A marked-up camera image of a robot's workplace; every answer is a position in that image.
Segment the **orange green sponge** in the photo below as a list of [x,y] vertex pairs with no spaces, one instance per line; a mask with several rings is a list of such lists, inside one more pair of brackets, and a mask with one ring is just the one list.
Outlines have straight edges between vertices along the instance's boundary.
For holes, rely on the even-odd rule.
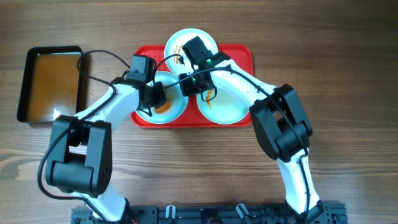
[[172,101],[173,101],[173,97],[172,96],[167,96],[166,97],[166,102],[162,106],[154,109],[155,113],[156,114],[162,114],[162,113],[167,112],[172,106]]

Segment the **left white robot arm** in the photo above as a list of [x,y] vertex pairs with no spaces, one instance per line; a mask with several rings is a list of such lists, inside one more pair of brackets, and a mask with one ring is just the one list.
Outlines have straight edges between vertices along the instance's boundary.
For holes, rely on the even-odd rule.
[[126,198],[110,182],[113,169],[112,132],[136,110],[165,103],[161,83],[154,80],[156,61],[135,54],[121,77],[97,102],[74,116],[59,116],[38,171],[43,194],[56,200],[81,200],[94,223],[134,223]]

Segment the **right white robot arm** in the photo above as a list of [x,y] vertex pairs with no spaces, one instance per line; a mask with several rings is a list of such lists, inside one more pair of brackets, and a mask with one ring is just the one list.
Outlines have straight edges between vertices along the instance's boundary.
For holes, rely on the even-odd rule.
[[323,210],[308,164],[313,130],[297,92],[288,84],[276,87],[260,81],[226,53],[212,53],[199,37],[183,44],[182,50],[193,69],[179,77],[182,93],[220,88],[247,107],[260,147],[278,163],[287,204],[302,223],[316,219]]

